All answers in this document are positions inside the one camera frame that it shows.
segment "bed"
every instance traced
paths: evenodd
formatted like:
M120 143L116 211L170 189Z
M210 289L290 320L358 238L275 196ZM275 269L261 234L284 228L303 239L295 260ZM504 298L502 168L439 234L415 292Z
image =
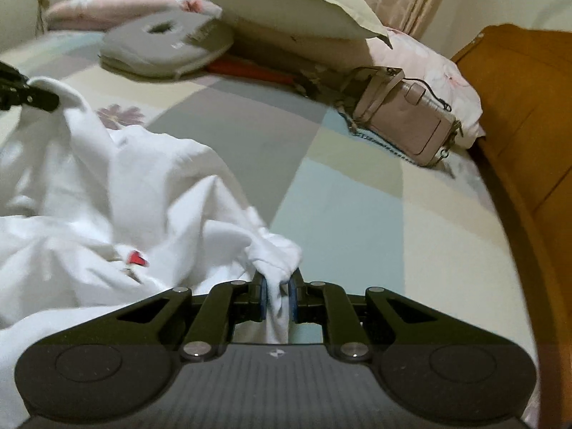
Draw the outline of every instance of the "bed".
M54 32L0 59L69 84L108 127L143 124L212 147L270 229L302 247L305 279L351 294L384 286L513 340L538 362L511 247L468 154L438 170L413 166L351 137L332 108L274 84L123 77L100 67L101 38ZM17 108L0 116L0 138L17 117ZM297 326L290 340L316 342L320 331Z

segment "gray cushion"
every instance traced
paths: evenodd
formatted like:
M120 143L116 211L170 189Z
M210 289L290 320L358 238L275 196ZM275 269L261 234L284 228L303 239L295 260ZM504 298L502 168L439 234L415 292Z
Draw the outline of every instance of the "gray cushion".
M145 77L179 77L227 51L232 28L197 13L161 12L108 32L99 54L104 64Z

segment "wooden bed frame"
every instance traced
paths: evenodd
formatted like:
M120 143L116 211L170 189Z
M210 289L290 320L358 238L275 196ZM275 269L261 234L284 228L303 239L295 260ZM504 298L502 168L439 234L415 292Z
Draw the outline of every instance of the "wooden bed frame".
M572 33L491 26L453 57L487 137L471 155L507 234L538 350L539 428L572 421Z

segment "handbag strap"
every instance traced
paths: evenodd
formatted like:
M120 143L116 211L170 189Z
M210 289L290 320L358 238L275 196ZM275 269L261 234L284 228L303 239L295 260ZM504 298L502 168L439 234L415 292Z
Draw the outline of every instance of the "handbag strap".
M341 83L340 87L339 87L339 91L340 93L344 93L344 90L348 87L348 85L350 85L350 82L356 77L356 75L364 70L372 70L372 71L376 71L376 74L373 76L373 78L370 80L370 83L368 84L367 88L365 89L364 93L361 95L361 99L359 101L359 103L361 103L362 101L364 101L365 104L370 104L372 103L375 94L378 91L379 88L379 84L382 81L381 76L383 75L383 71L385 71L385 73L387 73L388 75L392 75L394 76L394 79L396 77L399 77L400 79L397 80L396 82L394 82L393 85L391 85L391 88L388 88L387 92L381 97L382 100L381 102L379 102L379 105L377 105L377 107L375 108L374 111L372 111L371 115L368 117L367 120L371 119L371 116L373 116L373 113L377 110L377 108L379 108L379 106L381 105L381 103L384 101L385 97L387 97L387 95L389 94L389 92L391 92L391 90L393 90L393 88L399 84L400 80L411 80L413 82L419 82L423 85L425 85L425 87L427 87L427 90L429 91L429 93L433 96L433 98L435 100L437 100L442 106L443 109L445 111L447 111L448 113L451 112L452 108L451 105L448 104L445 100L443 100L442 98L438 97L435 92L433 91L433 89L431 88L431 86L424 81L423 79L418 79L415 77L405 77L405 73L403 72L403 69L401 68L392 68L392 67L388 67L388 68L384 68L384 67L377 67L377 66L362 66L362 67L357 67L351 70L351 72L345 77L344 81ZM393 83L393 79L392 81L390 81L387 85L389 87L390 84ZM356 109L354 111L354 115L361 117L363 112L368 110L368 109L373 109L371 105L370 108L364 107L364 105L362 104L361 107L363 108L363 112L361 112L361 114L358 114L361 110L361 108L358 108L358 106L356 106Z
M363 122L368 122L371 119L371 116L378 110L381 104L387 98L387 95L403 80L405 79L405 74L403 73L403 69L400 69L393 78L387 83L387 85L383 88L380 94L376 95L375 100L368 106L365 110L364 114L361 116L361 120Z
M354 116L361 118L362 114L364 114L367 109L367 105L374 101L379 89L383 85L383 77L384 74L380 70L374 74L370 82L367 84L364 92L361 94L361 98L354 109Z

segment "pillow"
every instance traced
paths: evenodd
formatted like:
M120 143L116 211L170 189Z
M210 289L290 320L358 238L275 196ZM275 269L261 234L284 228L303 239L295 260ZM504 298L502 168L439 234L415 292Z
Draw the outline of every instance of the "pillow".
M265 43L340 73L360 66L400 67L406 77L426 81L438 97L451 105L453 114L463 127L463 137L457 134L455 139L457 145L469 148L477 137L484 135L479 125L482 114L479 95L463 78L456 64L398 30L388 29L393 50L378 38L336 40L291 37L247 21L241 21L235 33L236 38L252 40L253 45L256 42ZM288 70L288 66L279 60L257 60L256 53L244 56L261 63L270 61L276 68Z
M365 39L387 31L364 0L210 0L224 14L289 35Z
M132 19L168 9L205 12L202 0L65 0L46 11L49 30L106 31Z

